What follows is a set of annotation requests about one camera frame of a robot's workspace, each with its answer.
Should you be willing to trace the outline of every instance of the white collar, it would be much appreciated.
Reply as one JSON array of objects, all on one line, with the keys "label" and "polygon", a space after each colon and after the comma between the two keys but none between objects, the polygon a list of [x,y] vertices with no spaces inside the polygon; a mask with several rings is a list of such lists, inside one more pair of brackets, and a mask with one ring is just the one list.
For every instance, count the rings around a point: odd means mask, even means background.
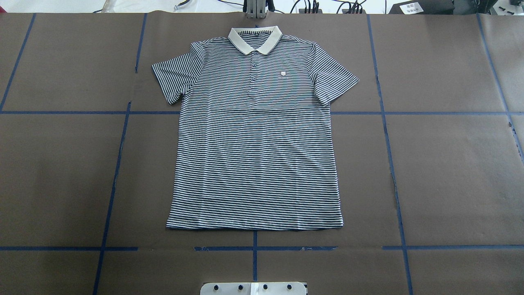
[{"label": "white collar", "polygon": [[[258,32],[258,31],[271,31],[271,35],[267,38],[266,42],[262,44],[259,48],[255,49],[251,47],[246,41],[240,37],[238,34],[242,31],[248,31],[248,32]],[[250,54],[252,51],[258,51],[263,55],[268,54],[273,48],[277,45],[278,41],[280,40],[280,37],[282,37],[282,32],[278,28],[278,26],[273,27],[265,27],[265,28],[232,28],[229,36],[227,37],[231,43],[240,50],[243,54]]]}]

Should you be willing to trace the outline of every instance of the polo shirt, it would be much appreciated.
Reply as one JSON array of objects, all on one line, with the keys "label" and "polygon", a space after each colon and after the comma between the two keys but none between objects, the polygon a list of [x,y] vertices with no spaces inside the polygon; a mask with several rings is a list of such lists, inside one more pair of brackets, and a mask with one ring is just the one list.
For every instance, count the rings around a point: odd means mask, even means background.
[{"label": "polo shirt", "polygon": [[343,225],[330,103],[358,78],[317,43],[232,28],[152,68],[182,98],[168,228]]}]

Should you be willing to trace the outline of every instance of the shirt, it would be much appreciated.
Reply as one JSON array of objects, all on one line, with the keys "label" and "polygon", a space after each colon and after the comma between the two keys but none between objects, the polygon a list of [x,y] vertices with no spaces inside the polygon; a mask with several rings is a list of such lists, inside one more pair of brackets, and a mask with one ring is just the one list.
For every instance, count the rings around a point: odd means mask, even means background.
[{"label": "shirt", "polygon": [[233,28],[152,68],[183,98],[168,228],[343,225],[330,102],[358,78],[318,44]]}]

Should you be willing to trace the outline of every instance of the striped shirt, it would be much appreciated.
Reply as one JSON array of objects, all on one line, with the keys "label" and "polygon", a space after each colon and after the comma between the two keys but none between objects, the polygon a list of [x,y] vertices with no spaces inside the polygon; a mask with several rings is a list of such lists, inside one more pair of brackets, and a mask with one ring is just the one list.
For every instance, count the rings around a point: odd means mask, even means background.
[{"label": "striped shirt", "polygon": [[343,225],[330,102],[358,78],[318,44],[233,28],[152,68],[183,98],[168,228]]}]

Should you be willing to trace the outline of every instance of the striped sleeve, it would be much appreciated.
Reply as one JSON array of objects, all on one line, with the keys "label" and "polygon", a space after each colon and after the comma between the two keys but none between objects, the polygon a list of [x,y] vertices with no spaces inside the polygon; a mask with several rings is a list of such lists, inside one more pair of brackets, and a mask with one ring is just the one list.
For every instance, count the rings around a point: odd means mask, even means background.
[{"label": "striped sleeve", "polygon": [[359,81],[317,43],[313,44],[309,60],[309,77],[314,84],[315,96],[324,106],[328,106]]},{"label": "striped sleeve", "polygon": [[198,80],[204,64],[204,52],[199,42],[191,43],[190,51],[173,59],[153,64],[153,72],[169,104],[185,96]]}]

